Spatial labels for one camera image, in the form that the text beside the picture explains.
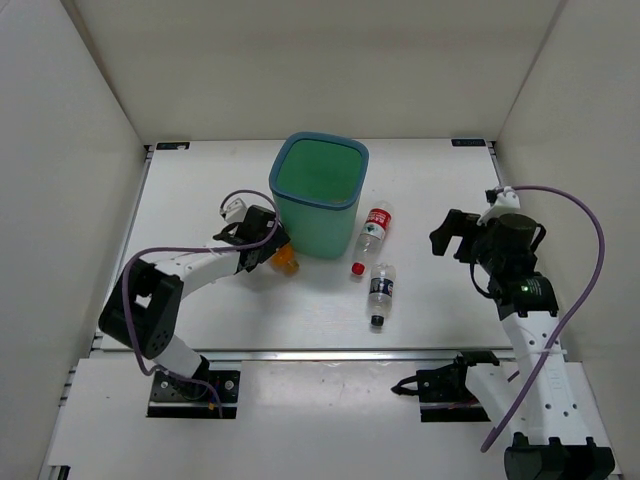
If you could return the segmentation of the orange juice bottle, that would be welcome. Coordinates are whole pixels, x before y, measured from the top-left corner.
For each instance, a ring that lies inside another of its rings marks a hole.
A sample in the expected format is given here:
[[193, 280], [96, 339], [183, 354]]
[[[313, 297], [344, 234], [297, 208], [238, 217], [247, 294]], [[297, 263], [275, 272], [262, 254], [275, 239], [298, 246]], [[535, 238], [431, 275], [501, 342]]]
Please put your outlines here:
[[299, 270], [295, 251], [290, 243], [279, 248], [270, 258], [272, 268], [284, 275], [294, 275]]

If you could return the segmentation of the red label water bottle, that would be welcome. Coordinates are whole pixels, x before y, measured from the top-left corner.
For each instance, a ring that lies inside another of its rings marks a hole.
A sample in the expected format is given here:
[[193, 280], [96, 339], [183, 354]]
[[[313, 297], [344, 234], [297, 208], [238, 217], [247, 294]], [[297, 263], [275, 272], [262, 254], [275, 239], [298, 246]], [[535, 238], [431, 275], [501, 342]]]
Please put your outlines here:
[[361, 277], [378, 257], [393, 218], [393, 206], [388, 201], [378, 201], [368, 212], [357, 237], [351, 274]]

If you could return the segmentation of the blue label water bottle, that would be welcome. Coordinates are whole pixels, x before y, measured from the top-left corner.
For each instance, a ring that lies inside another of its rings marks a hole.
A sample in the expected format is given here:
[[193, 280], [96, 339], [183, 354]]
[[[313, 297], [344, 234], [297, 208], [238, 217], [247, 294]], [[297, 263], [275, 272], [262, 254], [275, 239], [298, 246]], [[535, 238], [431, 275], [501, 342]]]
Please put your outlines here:
[[395, 280], [396, 269], [392, 265], [378, 264], [371, 270], [368, 311], [370, 313], [370, 325], [373, 328], [382, 328], [385, 320], [390, 315]]

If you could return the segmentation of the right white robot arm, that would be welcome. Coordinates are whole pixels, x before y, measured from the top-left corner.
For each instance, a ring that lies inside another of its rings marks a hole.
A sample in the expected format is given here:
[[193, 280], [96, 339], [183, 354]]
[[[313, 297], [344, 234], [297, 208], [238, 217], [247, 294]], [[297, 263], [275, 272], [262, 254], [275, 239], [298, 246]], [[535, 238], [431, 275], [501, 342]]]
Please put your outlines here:
[[484, 220], [452, 209], [430, 233], [432, 252], [454, 257], [489, 276], [481, 295], [493, 301], [516, 357], [521, 387], [499, 363], [463, 365], [449, 375], [460, 399], [476, 397], [493, 427], [480, 450], [488, 452], [508, 435], [503, 464], [509, 479], [606, 479], [615, 468], [611, 448], [596, 443], [573, 393], [559, 340], [563, 322], [549, 279], [536, 269], [545, 228], [519, 213]]

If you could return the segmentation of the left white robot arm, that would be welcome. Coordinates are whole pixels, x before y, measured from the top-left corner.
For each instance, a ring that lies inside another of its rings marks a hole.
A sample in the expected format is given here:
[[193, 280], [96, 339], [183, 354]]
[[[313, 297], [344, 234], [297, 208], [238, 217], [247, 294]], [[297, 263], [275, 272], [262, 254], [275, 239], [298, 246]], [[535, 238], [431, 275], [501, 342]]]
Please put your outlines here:
[[206, 246], [167, 247], [171, 258], [147, 262], [136, 254], [125, 265], [99, 316], [106, 336], [132, 349], [147, 376], [160, 370], [188, 400], [217, 394], [209, 362], [175, 334], [182, 301], [219, 279], [251, 272], [286, 249], [290, 237], [276, 212], [235, 202], [222, 212], [227, 225]]

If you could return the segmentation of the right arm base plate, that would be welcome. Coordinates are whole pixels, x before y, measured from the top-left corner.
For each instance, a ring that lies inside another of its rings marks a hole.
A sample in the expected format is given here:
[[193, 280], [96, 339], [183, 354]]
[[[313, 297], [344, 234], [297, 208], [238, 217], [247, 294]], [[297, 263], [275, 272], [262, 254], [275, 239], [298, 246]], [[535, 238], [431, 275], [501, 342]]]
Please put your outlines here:
[[500, 361], [489, 350], [461, 352], [448, 365], [417, 370], [391, 391], [418, 398], [422, 423], [488, 422], [484, 408], [465, 384], [468, 371], [480, 364], [499, 366]]

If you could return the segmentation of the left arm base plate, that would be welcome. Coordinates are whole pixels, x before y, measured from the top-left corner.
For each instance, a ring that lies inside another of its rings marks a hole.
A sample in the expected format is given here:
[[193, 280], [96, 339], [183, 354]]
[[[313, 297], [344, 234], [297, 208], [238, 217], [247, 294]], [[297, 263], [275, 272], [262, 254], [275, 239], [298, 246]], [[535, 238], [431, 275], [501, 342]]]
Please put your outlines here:
[[149, 394], [147, 416], [163, 419], [236, 418], [240, 390], [239, 370], [210, 370], [206, 380], [217, 392], [221, 405], [205, 386], [180, 382], [156, 372]]

